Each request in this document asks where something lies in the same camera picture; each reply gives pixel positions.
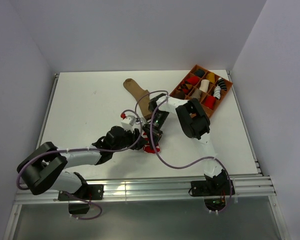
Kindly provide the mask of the red white striped sock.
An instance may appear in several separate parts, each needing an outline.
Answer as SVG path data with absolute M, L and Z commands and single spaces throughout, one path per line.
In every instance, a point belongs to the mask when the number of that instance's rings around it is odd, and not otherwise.
M 145 145 L 144 145 L 143 148 L 142 148 L 143 151 L 144 151 L 145 153 L 155 154 L 155 150 L 154 150 L 154 147 L 153 147 L 153 145 L 152 145 L 152 142 L 151 142 L 150 137 L 149 137 L 145 132 L 142 133 L 142 137 L 143 137 L 144 140 L 145 140 Z M 152 138 L 153 138 L 153 143 L 154 143 L 154 145 L 155 145 L 156 151 L 157 151 L 158 153 L 160 153 L 161 149 L 160 149 L 159 143 L 158 143 L 158 141 L 157 141 L 157 139 L 156 139 L 156 135 L 153 134 L 153 135 L 152 135 Z

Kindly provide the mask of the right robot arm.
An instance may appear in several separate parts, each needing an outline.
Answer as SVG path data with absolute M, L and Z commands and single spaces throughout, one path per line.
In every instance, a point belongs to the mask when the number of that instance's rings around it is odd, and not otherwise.
M 163 164 L 169 168 L 181 170 L 202 162 L 205 181 L 202 187 L 196 184 L 191 185 L 194 196 L 199 193 L 204 196 L 218 194 L 231 196 L 235 193 L 228 171 L 216 158 L 216 151 L 210 138 L 210 119 L 197 99 L 178 99 L 162 93 L 150 100 L 149 110 L 152 111 L 150 122 L 142 129 L 148 137 L 150 147 L 154 149 L 154 153 Z M 169 114 L 177 116 L 183 133 L 196 142 L 201 153 L 209 153 L 212 156 L 203 156 L 185 166 L 173 166 L 165 162 L 156 150 L 156 144 L 163 135 L 161 128 Z

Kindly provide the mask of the dark brown rolled sock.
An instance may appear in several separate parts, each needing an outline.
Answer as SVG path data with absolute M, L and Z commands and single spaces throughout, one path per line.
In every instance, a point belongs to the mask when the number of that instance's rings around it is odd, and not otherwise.
M 184 100 L 186 98 L 186 94 L 183 91 L 179 91 L 175 93 L 174 98 Z

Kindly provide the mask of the argyle patterned rolled sock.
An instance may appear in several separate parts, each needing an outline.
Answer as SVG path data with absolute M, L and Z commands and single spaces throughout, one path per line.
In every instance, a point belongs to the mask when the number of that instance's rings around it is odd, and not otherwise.
M 180 86 L 178 87 L 178 90 L 181 92 L 183 92 L 184 94 L 188 94 L 191 89 L 192 89 L 193 85 L 187 82 L 181 83 Z

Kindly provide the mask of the red rolled sock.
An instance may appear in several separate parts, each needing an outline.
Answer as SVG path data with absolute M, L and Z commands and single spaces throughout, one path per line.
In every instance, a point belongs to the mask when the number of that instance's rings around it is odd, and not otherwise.
M 214 96 L 208 95 L 206 97 L 205 102 L 203 103 L 204 106 L 206 106 L 207 108 L 213 110 L 214 109 L 214 105 L 216 103 L 216 98 Z
M 199 81 L 200 81 L 200 78 L 198 76 L 192 76 L 186 80 L 186 82 L 188 84 L 191 84 L 192 86 L 197 85 Z

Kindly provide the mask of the cream rolled sock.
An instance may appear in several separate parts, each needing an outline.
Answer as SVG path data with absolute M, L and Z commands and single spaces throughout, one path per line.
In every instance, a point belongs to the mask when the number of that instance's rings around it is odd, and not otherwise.
M 204 93 L 207 93 L 208 92 L 208 89 L 209 89 L 209 85 L 210 85 L 210 81 L 207 80 L 207 79 L 203 79 L 201 82 L 200 82 L 200 87 L 199 89 L 204 92 Z

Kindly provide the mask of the orange divided sock tray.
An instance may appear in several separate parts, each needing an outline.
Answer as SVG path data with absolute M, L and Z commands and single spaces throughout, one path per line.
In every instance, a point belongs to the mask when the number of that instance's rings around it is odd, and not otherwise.
M 211 118 L 232 86 L 231 81 L 196 64 L 170 96 L 181 100 L 198 100 L 207 116 Z

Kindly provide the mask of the dark teal rolled sock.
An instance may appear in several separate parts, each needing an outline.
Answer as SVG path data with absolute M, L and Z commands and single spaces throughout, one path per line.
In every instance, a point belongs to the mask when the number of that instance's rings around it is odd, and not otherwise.
M 199 77 L 199 78 L 202 78 L 205 74 L 206 74 L 206 71 L 203 70 L 203 69 L 197 69 L 194 72 L 194 75 L 197 76 L 197 77 Z

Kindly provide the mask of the white grey striped sock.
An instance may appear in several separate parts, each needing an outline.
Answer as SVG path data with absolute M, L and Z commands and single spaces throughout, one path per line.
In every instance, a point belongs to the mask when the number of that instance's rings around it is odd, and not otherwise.
M 216 86 L 214 88 L 214 91 L 213 91 L 213 97 L 217 100 L 220 100 L 221 99 L 221 87 L 220 86 Z

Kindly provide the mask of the yellow rolled sock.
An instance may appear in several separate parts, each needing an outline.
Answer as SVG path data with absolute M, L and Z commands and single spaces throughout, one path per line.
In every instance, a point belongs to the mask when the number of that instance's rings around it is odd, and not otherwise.
M 209 80 L 212 84 L 216 82 L 216 75 L 213 72 L 209 72 L 206 75 L 206 79 Z

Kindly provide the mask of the black white striped sock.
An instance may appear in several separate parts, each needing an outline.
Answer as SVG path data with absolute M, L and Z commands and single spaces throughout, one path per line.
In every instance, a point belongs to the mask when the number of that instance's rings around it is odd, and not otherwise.
M 217 85 L 220 87 L 221 90 L 223 90 L 225 92 L 228 90 L 226 82 L 222 77 L 218 78 Z

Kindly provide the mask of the left aluminium side rail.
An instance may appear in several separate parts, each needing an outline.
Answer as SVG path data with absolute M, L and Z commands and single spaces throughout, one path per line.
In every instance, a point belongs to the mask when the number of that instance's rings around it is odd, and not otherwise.
M 49 95 L 49 100 L 48 100 L 48 104 L 47 104 L 47 107 L 46 107 L 46 110 L 45 110 L 45 114 L 44 114 L 43 122 L 42 122 L 42 125 L 41 125 L 40 133 L 39 133 L 39 136 L 38 136 L 36 149 L 42 143 L 43 135 L 45 133 L 46 124 L 47 124 L 47 120 L 49 118 L 49 113 L 50 113 L 50 109 L 51 109 L 52 102 L 53 102 L 53 99 L 54 99 L 54 95 L 55 95 L 55 91 L 56 91 L 56 88 L 57 88 L 59 77 L 60 77 L 60 72 L 56 73 L 54 75 L 53 85 L 52 85 L 52 89 L 51 89 L 51 92 L 50 92 L 50 95 Z

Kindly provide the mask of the aluminium side rail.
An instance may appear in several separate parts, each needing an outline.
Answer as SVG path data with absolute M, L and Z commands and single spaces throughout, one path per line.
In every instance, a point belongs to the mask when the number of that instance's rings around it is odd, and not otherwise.
M 45 114 L 44 114 L 43 122 L 42 122 L 42 125 L 41 125 L 40 133 L 39 133 L 39 136 L 38 136 L 36 149 L 42 143 L 43 135 L 45 133 L 46 124 L 47 124 L 47 120 L 49 118 L 49 113 L 50 113 L 50 109 L 51 109 L 52 102 L 53 102 L 53 99 L 54 99 L 54 95 L 55 95 L 55 91 L 56 91 L 56 88 L 57 88 L 59 77 L 60 77 L 60 72 L 56 73 L 54 75 L 53 85 L 52 85 L 52 89 L 51 89 L 51 92 L 50 92 L 50 95 L 49 95 L 49 100 L 48 100 L 48 104 L 47 104 L 47 107 L 46 107 L 46 110 L 45 110 Z
M 238 99 L 238 96 L 237 96 L 234 85 L 231 87 L 231 89 L 232 89 L 232 93 L 233 93 L 233 96 L 234 96 L 234 99 L 235 99 L 235 102 L 236 102 L 236 105 L 237 105 L 237 108 L 238 108 L 238 111 L 239 111 L 239 114 L 240 114 L 240 118 L 241 118 L 244 130 L 245 130 L 245 134 L 246 134 L 246 137 L 247 137 L 247 140 L 248 140 L 248 143 L 249 143 L 250 151 L 252 153 L 252 156 L 253 156 L 258 174 L 263 175 L 262 170 L 260 168 L 259 161 L 258 161 L 256 153 L 255 153 L 255 149 L 254 149 L 254 146 L 253 146 L 253 143 L 252 143 L 252 140 L 251 140 L 248 128 L 247 128 L 247 124 L 246 124 L 246 121 L 245 121 L 245 118 L 244 118 L 244 115 L 243 115 L 243 112 L 242 112 L 242 108 L 241 108 L 241 105 L 240 105 L 240 102 L 239 102 L 239 99 Z

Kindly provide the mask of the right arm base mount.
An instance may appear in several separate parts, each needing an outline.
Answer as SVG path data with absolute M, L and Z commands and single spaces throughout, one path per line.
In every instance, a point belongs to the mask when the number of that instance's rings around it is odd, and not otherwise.
M 214 197 L 204 199 L 204 204 L 209 211 L 222 211 L 226 205 L 226 196 L 234 195 L 235 187 L 226 173 L 222 171 L 218 176 L 205 176 L 205 180 L 194 180 L 190 182 L 188 194 L 191 197 Z

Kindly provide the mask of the aluminium front rail frame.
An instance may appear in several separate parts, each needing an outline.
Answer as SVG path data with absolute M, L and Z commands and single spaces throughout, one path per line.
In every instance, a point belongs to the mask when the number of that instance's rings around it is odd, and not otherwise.
M 90 180 L 92 185 L 103 185 L 103 197 L 96 202 L 135 202 L 189 200 L 188 191 L 192 181 L 203 181 L 204 177 L 168 177 L 145 179 Z M 276 191 L 269 176 L 235 177 L 234 197 L 275 196 Z M 18 190 L 15 205 L 61 204 L 56 190 L 33 195 L 29 190 Z

